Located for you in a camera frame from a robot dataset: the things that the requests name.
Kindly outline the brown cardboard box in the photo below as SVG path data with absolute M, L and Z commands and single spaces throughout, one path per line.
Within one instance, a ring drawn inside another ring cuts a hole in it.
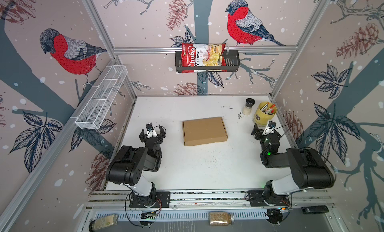
M 228 140 L 222 117 L 183 121 L 182 126 L 185 146 L 198 146 Z

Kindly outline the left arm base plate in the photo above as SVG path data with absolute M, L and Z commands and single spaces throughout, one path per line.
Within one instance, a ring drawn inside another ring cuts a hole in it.
M 147 197 L 130 193 L 128 202 L 130 209 L 160 209 L 170 206 L 170 192 L 156 192 Z

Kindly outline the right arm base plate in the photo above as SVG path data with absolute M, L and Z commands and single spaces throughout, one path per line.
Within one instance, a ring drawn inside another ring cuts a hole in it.
M 248 191 L 246 199 L 251 207 L 291 207 L 289 196 L 268 194 L 261 190 Z

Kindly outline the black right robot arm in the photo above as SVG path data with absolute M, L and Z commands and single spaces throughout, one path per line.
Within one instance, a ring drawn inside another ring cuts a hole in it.
M 290 174 L 278 180 L 268 181 L 262 193 L 263 202 L 268 206 L 279 203 L 290 205 L 288 196 L 306 189 L 331 188 L 336 176 L 315 149 L 288 148 L 280 153 L 282 135 L 277 131 L 276 122 L 269 121 L 265 129 L 254 124 L 251 135 L 260 142 L 260 158 L 268 169 L 289 168 Z

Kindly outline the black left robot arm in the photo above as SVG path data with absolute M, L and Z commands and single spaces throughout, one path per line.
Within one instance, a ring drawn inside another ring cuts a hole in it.
M 123 185 L 131 190 L 128 195 L 130 208 L 153 208 L 162 206 L 153 182 L 148 181 L 143 171 L 157 172 L 162 162 L 161 144 L 166 137 L 166 128 L 151 123 L 139 134 L 144 147 L 122 146 L 106 170 L 106 181 Z

